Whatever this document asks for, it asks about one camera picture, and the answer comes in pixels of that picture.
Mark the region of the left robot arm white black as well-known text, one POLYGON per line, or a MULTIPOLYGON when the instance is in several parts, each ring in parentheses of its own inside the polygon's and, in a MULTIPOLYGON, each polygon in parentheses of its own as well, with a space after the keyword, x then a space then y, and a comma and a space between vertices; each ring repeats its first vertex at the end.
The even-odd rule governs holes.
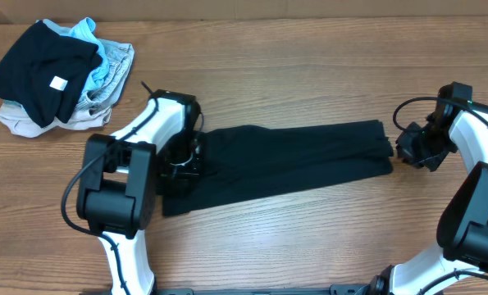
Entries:
POLYGON ((102 243, 112 275, 110 294, 154 294, 145 240, 158 195, 181 195, 203 172, 193 95, 151 92, 126 127, 87 140, 75 177, 76 213, 102 243))

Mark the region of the black polo shirt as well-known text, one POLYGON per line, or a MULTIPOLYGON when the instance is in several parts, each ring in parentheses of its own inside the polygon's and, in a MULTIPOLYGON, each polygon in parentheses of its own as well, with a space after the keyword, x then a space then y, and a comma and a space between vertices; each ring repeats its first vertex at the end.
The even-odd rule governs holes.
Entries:
POLYGON ((292 129, 243 125, 201 133, 199 140, 202 174, 188 188, 163 194, 165 217, 393 170, 393 149, 378 120, 292 129))

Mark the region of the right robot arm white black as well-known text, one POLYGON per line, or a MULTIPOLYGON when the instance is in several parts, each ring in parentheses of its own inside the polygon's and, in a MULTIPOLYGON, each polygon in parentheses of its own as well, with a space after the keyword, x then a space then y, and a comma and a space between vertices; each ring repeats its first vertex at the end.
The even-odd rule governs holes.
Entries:
POLYGON ((398 157, 435 171, 460 153, 467 178, 440 217, 436 242, 413 259, 390 265, 361 294, 441 294, 466 278, 488 281, 488 105, 474 102, 472 86, 441 87, 436 109, 421 127, 412 122, 396 140, 398 157))

